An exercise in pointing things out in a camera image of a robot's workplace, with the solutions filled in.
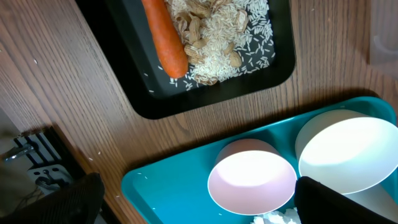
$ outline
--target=black plastic tray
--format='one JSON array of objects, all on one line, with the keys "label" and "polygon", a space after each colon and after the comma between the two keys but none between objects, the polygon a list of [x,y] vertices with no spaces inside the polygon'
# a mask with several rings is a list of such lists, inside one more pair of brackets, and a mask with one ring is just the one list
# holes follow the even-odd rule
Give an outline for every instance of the black plastic tray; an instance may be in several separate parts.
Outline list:
[{"label": "black plastic tray", "polygon": [[280,85],[295,67],[289,0],[269,0],[276,52],[272,62],[268,57],[269,67],[190,91],[168,88],[173,87],[168,82],[170,78],[159,72],[140,0],[76,1],[132,107],[145,118],[159,119]]}]

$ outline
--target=teal tray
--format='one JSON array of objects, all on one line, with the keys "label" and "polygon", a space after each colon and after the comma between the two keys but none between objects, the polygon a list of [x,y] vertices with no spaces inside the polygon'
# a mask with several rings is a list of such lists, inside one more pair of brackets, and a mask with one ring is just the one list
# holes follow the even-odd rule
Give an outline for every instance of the teal tray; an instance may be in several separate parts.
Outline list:
[{"label": "teal tray", "polygon": [[[396,114],[389,103],[375,97],[357,97],[268,124],[132,170],[123,177],[122,192],[151,224],[248,224],[253,221],[253,217],[227,212],[217,206],[209,196],[207,178],[222,148],[238,139],[263,140],[274,146],[299,174],[294,146],[300,129],[314,116],[341,108],[396,124]],[[381,184],[398,203],[397,171],[394,171]],[[284,212],[286,208],[292,207],[294,207],[293,199],[279,210]]]}]

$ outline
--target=bowl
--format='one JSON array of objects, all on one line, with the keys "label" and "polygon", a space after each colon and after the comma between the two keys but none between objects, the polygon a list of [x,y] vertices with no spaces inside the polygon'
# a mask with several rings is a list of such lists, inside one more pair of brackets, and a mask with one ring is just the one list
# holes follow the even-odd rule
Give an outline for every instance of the bowl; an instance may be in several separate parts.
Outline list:
[{"label": "bowl", "polygon": [[294,194],[293,167],[270,144],[241,139],[225,146],[208,178],[208,191],[221,208],[240,215],[278,209]]},{"label": "bowl", "polygon": [[300,130],[298,171],[341,194],[368,189],[398,165],[398,129],[350,110],[320,114]]}]

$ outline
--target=carrot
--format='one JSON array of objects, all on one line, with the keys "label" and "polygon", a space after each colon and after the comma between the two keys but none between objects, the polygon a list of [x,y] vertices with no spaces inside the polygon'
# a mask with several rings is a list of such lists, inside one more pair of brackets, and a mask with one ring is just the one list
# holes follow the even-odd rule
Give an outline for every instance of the carrot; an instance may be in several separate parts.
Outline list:
[{"label": "carrot", "polygon": [[188,72],[188,58],[164,0],[142,0],[142,4],[160,64],[172,78],[185,76]]}]

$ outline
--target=rice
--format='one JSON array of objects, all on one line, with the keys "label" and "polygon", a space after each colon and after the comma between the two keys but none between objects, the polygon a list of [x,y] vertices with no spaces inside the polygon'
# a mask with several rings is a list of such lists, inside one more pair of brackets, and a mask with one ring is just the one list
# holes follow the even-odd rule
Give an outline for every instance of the rice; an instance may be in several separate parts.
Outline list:
[{"label": "rice", "polygon": [[[169,3],[171,3],[171,15],[173,19],[179,12],[187,12],[188,7],[186,1],[187,0],[170,0]],[[261,46],[260,41],[263,43],[264,41],[268,42],[272,36],[271,23],[266,19],[268,9],[267,0],[231,0],[229,4],[221,6],[209,18],[202,19],[202,23],[204,23],[205,26],[202,26],[200,29],[201,38],[207,37],[209,39],[204,47],[198,49],[198,53],[205,56],[204,63],[190,66],[190,75],[187,74],[186,77],[188,77],[189,80],[193,79],[195,75],[201,75],[207,79],[216,77],[219,82],[222,82],[231,77],[246,74],[248,72],[246,66],[241,67],[241,69],[232,67],[230,65],[229,54],[225,55],[223,50],[230,42],[233,42],[235,44],[234,50],[238,51],[242,62],[244,62],[244,57],[242,57],[240,51],[246,52],[246,55],[254,55],[260,50],[264,55],[264,44]],[[242,33],[238,33],[237,27],[235,26],[236,18],[238,18],[239,21],[243,21],[244,19],[242,16],[238,17],[238,15],[240,15],[238,14],[239,10],[248,12],[250,21],[246,30]],[[260,34],[262,40],[255,38],[253,34]],[[253,52],[250,48],[252,40],[258,42],[258,48]],[[249,59],[248,63],[253,67],[252,58]],[[187,91],[191,87],[191,85],[186,86]]]}]

